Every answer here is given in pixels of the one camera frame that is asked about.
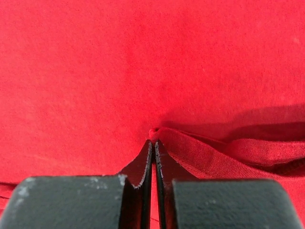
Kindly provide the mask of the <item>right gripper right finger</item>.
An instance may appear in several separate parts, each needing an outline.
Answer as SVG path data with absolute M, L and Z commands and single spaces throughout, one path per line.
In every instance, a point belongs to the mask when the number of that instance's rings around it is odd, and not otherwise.
M 270 179 L 199 179 L 154 147 L 162 229 L 301 229 L 295 208 Z

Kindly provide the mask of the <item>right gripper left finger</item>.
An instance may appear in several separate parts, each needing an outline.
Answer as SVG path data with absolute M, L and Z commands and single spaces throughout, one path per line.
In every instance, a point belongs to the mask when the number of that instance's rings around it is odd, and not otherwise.
M 115 175 L 29 177 L 14 189 L 3 229 L 147 229 L 151 141 Z

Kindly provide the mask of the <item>red t shirt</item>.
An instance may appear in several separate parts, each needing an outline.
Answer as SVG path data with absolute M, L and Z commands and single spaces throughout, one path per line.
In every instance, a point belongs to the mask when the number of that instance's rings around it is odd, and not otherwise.
M 276 179 L 304 220 L 304 1 L 1 1 L 1 209 L 148 138 L 199 178 Z

